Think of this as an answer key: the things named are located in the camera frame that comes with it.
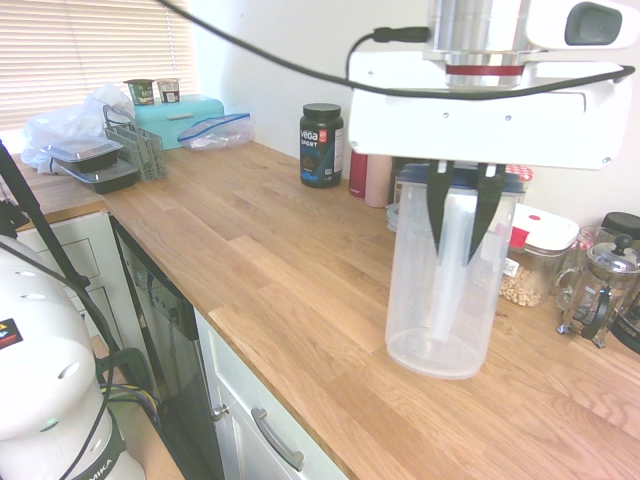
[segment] pink bottle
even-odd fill
[[[369,155],[364,203],[370,207],[383,208],[389,204],[391,163],[387,155]]]

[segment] electrical cord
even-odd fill
[[[144,409],[147,412],[149,412],[151,416],[153,416],[153,419],[156,422],[156,425],[160,427],[161,421],[160,421],[160,416],[158,414],[158,408],[157,408],[157,404],[159,402],[157,402],[157,400],[150,393],[134,385],[120,385],[118,383],[114,383],[113,388],[117,390],[121,390],[121,393],[119,395],[126,395],[127,398],[122,398],[121,396],[109,397],[110,403],[116,402],[116,401],[126,401],[126,400],[131,400],[135,403],[138,403],[139,405],[142,405],[142,407],[144,407]]]
[[[367,40],[373,40],[376,43],[427,43],[430,38],[431,29],[429,27],[376,28],[373,33],[367,33],[356,40],[349,50],[344,67],[345,78],[349,80],[349,62],[351,62],[351,55]]]
[[[255,45],[252,45],[244,40],[241,40],[233,35],[230,35],[217,27],[205,22],[204,20],[192,15],[191,13],[183,10],[180,7],[177,7],[173,3],[168,0],[155,0],[161,5],[164,5],[172,12],[181,16],[182,18],[189,20],[190,22],[202,27],[214,35],[223,38],[227,42],[243,48],[259,57],[264,58],[265,60],[269,60],[281,67],[287,68],[289,70],[293,70],[294,72],[301,73],[303,75],[307,75],[312,78],[316,78],[318,80],[323,80],[325,82],[334,83],[336,85],[342,85],[345,87],[355,88],[358,90],[363,90],[365,92],[370,93],[378,93],[381,95],[388,95],[390,97],[403,97],[403,98],[433,98],[433,99],[442,99],[442,100],[473,100],[473,101],[482,101],[482,100],[499,100],[503,98],[516,98],[516,97],[526,97],[528,95],[536,95],[540,93],[549,93],[555,90],[563,90],[566,88],[576,88],[582,87],[584,85],[590,85],[592,83],[604,82],[607,80],[619,81],[624,77],[628,77],[633,74],[636,69],[630,65],[620,65],[621,69],[613,72],[600,73],[597,75],[590,75],[588,77],[582,78],[574,78],[570,80],[561,80],[559,82],[547,83],[544,85],[539,85],[536,87],[527,87],[518,90],[507,90],[507,91],[482,91],[482,92],[452,92],[452,91],[424,91],[424,90],[403,90],[403,89],[395,89],[395,88],[381,88],[375,87],[372,85],[366,85],[364,83],[352,82],[351,80],[344,79],[341,77],[337,77],[335,75],[329,75],[323,72],[319,72],[317,70],[313,70],[302,65],[290,62],[289,60],[285,60],[280,58],[272,53],[267,52]]]
[[[15,250],[14,248],[10,247],[9,245],[6,245],[2,241],[0,241],[0,248],[2,250],[4,250],[4,251],[10,253],[11,255],[19,258],[23,262],[28,263],[32,267],[37,268],[38,270],[40,270],[41,272],[49,275],[50,277],[58,280],[60,283],[66,285],[67,287],[69,287],[71,290],[73,290],[73,292],[76,295],[78,295],[78,297],[80,297],[83,300],[83,304],[87,307],[87,311],[88,311],[89,315],[91,315],[91,318],[93,318],[96,321],[99,321],[99,322],[103,323],[103,325],[107,325],[106,331],[108,332],[108,335],[107,335],[107,338],[105,338],[104,340],[107,343],[107,347],[109,349],[109,355],[108,355],[108,367],[109,367],[108,371],[109,371],[109,374],[107,376],[107,383],[105,384],[104,399],[102,400],[102,404],[100,405],[100,410],[98,411],[98,414],[96,415],[96,419],[94,420],[93,425],[91,425],[91,429],[89,430],[87,438],[85,439],[84,443],[82,444],[82,447],[80,448],[80,451],[78,452],[78,455],[76,455],[76,458],[73,460],[73,462],[71,462],[71,465],[69,465],[69,468],[67,468],[67,470],[62,474],[62,476],[59,479],[59,480],[66,480],[69,477],[69,475],[71,474],[71,472],[73,471],[73,469],[76,467],[76,465],[78,465],[78,463],[82,459],[82,456],[87,451],[87,448],[89,448],[89,443],[91,442],[91,439],[93,438],[93,435],[96,433],[96,430],[98,429],[98,425],[100,424],[100,420],[102,420],[102,415],[104,414],[105,410],[107,409],[107,404],[108,404],[108,401],[109,401],[109,395],[111,395],[111,387],[113,385],[113,373],[114,373],[114,368],[115,368],[115,365],[114,365],[114,362],[113,362],[112,352],[117,350],[117,345],[115,343],[115,340],[114,340],[113,336],[111,335],[111,331],[108,329],[107,319],[104,317],[104,315],[102,314],[100,309],[98,309],[96,304],[93,303],[93,300],[91,300],[91,297],[89,297],[89,295],[87,295],[87,293],[82,288],[77,287],[71,281],[69,281],[68,279],[63,277],[62,275],[58,274],[57,272],[54,272],[53,270],[45,267],[44,265],[40,264],[39,262],[36,262],[35,260],[32,260],[31,258],[29,258],[26,255],[22,254],[21,252]]]
[[[349,49],[349,53],[347,54],[347,61],[344,64],[344,78],[346,80],[349,80],[349,62],[351,61],[351,55],[353,55],[353,52],[355,52],[358,49],[358,47],[362,45],[364,42],[366,42],[367,40],[373,40],[373,33],[367,33],[366,35],[363,35],[358,40],[356,40],[355,43]]]

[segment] plastic bag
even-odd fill
[[[182,132],[178,142],[194,150],[218,150],[250,142],[253,136],[251,115],[236,113],[202,120]]]
[[[52,112],[41,113],[27,120],[22,134],[27,145],[22,152],[22,161],[38,169],[38,173],[64,173],[41,148],[78,133],[103,135],[104,114],[102,107],[117,106],[134,115],[133,103],[113,84],[107,84],[89,94],[82,105]],[[127,122],[124,117],[114,120]]]

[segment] jug handle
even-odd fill
[[[600,298],[598,299],[598,306],[596,307],[596,314],[593,316],[593,320],[589,325],[585,325],[582,328],[580,335],[587,340],[593,340],[598,334],[600,329],[604,327],[607,321],[607,311],[609,310],[609,304],[611,303],[611,290],[609,285],[605,285],[600,290]]]

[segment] teal bread box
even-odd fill
[[[165,150],[178,148],[178,136],[194,123],[224,116],[220,100],[204,95],[181,95],[176,103],[160,103],[156,99],[154,105],[136,105],[135,110],[138,126],[160,135]]]

